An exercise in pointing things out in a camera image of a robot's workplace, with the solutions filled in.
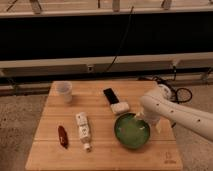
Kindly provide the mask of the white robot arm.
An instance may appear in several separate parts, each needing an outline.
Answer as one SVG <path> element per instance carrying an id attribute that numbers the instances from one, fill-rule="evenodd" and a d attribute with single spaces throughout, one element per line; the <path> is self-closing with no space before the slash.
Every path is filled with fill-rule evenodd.
<path id="1" fill-rule="evenodd" d="M 156 85 L 140 97 L 141 111 L 136 118 L 157 125 L 163 116 L 213 142 L 213 113 L 182 106 L 170 98 L 171 90 L 166 85 Z"/>

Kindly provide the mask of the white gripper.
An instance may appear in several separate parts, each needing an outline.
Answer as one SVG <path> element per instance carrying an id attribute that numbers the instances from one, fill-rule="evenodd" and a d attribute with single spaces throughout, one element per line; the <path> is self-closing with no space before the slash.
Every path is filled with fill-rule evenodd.
<path id="1" fill-rule="evenodd" d="M 162 130 L 162 125 L 160 121 L 160 115 L 151 109 L 144 108 L 143 112 L 137 112 L 134 116 L 137 120 L 145 120 L 147 123 L 151 125 L 155 125 L 156 131 L 160 134 Z"/>

